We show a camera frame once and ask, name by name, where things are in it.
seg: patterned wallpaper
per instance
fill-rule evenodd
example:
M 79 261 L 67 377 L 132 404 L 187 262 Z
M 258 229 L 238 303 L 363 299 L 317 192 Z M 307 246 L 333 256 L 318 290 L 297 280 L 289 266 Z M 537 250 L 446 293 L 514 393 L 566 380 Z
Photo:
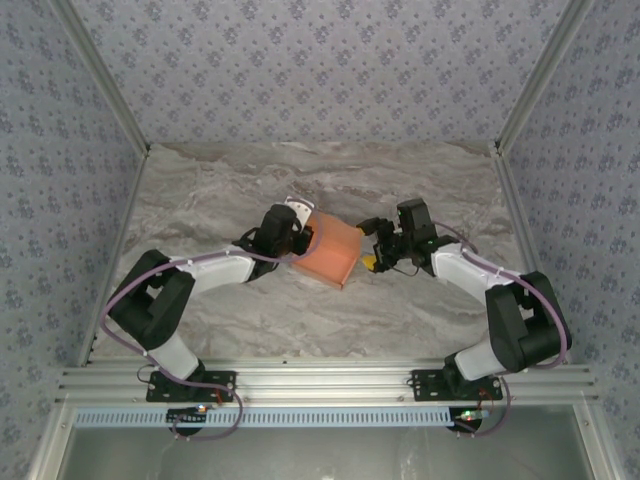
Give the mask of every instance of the patterned wallpaper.
M 136 155 L 46 0 L 0 3 L 0 478 L 77 360 Z
M 640 478 L 640 4 L 596 0 L 510 153 L 529 223 Z
M 73 0 L 148 142 L 495 138 L 566 0 Z

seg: yellow object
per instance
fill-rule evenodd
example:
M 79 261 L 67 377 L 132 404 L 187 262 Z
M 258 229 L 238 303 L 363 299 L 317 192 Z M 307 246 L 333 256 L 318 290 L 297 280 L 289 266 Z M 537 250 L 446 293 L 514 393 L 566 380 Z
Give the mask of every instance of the yellow object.
M 362 257 L 362 263 L 370 272 L 373 272 L 376 264 L 376 256 L 375 255 L 365 255 Z

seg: marble surface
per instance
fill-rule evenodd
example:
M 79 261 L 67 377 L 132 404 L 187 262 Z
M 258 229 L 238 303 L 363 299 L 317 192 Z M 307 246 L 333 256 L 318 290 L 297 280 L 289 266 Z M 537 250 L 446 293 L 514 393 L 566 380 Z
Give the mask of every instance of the marble surface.
M 422 197 L 488 259 L 522 267 L 483 145 L 450 143 L 154 145 L 117 279 L 140 255 L 214 251 L 287 195 L 350 224 Z M 371 251 L 369 239 L 363 252 Z M 398 265 L 413 271 L 407 261 Z M 444 357 L 487 330 L 484 307 L 424 272 L 374 275 L 358 263 L 342 291 L 288 266 L 190 299 L 179 331 L 200 356 Z M 128 354 L 100 332 L 94 356 Z

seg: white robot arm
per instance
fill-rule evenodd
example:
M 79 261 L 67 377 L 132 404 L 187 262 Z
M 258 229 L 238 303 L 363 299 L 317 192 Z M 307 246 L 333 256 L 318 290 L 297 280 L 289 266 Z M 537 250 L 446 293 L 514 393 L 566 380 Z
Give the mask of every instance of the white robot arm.
M 504 270 L 475 253 L 463 252 L 459 239 L 437 235 L 422 199 L 399 204 L 398 218 L 399 229 L 392 221 L 377 217 L 358 225 L 365 235 L 375 234 L 377 239 L 375 256 L 365 258 L 365 265 L 380 273 L 394 268 L 400 259 L 411 259 L 416 267 L 456 285 L 487 308 L 489 337 L 445 359 L 443 374 L 456 397 L 477 392 L 474 382 L 480 379 L 521 371 L 560 352 L 560 330 L 551 313 L 525 291 L 522 282 L 507 277 L 522 280 L 544 296 L 558 313 L 570 348 L 571 337 L 546 276 Z M 523 310 L 532 314 L 524 318 Z
M 306 226 L 310 214 L 311 208 L 305 201 L 288 198 L 284 204 L 273 205 L 262 225 L 225 249 L 225 255 L 187 263 L 168 269 L 158 277 L 151 277 L 118 302 L 109 315 L 161 367 L 181 380 L 193 380 L 202 373 L 204 366 L 176 331 L 189 296 L 221 285 L 255 280 L 277 266 L 272 262 L 234 255 L 234 251 L 269 258 L 290 252 L 304 254 L 313 235 L 310 227 Z M 512 280 L 477 266 L 474 259 L 484 265 L 492 264 L 473 253 L 463 254 L 457 239 L 438 236 L 427 206 L 421 199 L 398 205 L 398 215 L 400 229 L 393 222 L 380 218 L 358 225 L 365 235 L 375 234 L 377 238 L 375 257 L 365 261 L 365 265 L 380 273 L 393 268 L 400 259 L 411 259 L 417 267 L 463 289 L 487 308 L 489 338 L 445 359 L 442 374 L 456 398 L 464 399 L 469 392 L 476 394 L 476 381 L 504 371 L 520 371 L 558 354 L 558 328 L 549 312 L 535 298 Z M 116 292 L 145 272 L 171 260 L 157 250 L 147 252 Z M 551 285 L 543 274 L 508 273 L 533 285 L 560 312 Z M 146 292 L 147 287 L 161 288 L 161 291 L 153 298 Z M 533 314 L 525 319 L 521 310 L 532 310 Z M 569 348 L 570 335 L 564 320 L 562 322 Z
M 255 260 L 247 256 L 247 252 L 269 258 L 290 252 L 304 254 L 313 235 L 306 226 L 312 208 L 310 202 L 288 197 L 284 203 L 271 207 L 259 228 L 248 231 L 233 245 L 222 249 L 222 255 L 188 262 L 152 277 L 118 302 L 109 316 L 160 367 L 181 380 L 189 379 L 204 366 L 177 332 L 188 298 L 222 285 L 255 280 L 277 267 L 271 262 Z M 157 250 L 146 252 L 115 293 L 152 268 L 175 260 L 182 259 L 166 257 Z M 154 298 L 147 292 L 148 287 L 161 290 Z

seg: orange container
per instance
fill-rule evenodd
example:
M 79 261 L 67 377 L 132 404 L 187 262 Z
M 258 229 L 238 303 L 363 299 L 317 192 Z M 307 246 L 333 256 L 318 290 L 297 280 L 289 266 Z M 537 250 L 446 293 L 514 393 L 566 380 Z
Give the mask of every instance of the orange container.
M 318 240 L 318 216 L 322 224 L 320 244 L 311 255 L 295 261 L 293 266 L 302 273 L 341 290 L 360 258 L 362 232 L 336 217 L 316 212 L 307 222 L 314 231 L 310 249 Z

